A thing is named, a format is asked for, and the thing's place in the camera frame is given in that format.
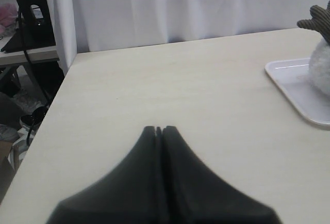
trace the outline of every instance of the pink fabric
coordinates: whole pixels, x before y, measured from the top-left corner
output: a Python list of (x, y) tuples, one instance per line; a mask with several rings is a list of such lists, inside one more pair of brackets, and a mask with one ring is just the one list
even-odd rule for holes
[(7, 3), (0, 6), (0, 34), (5, 31), (6, 27), (15, 23), (16, 16), (16, 5)]

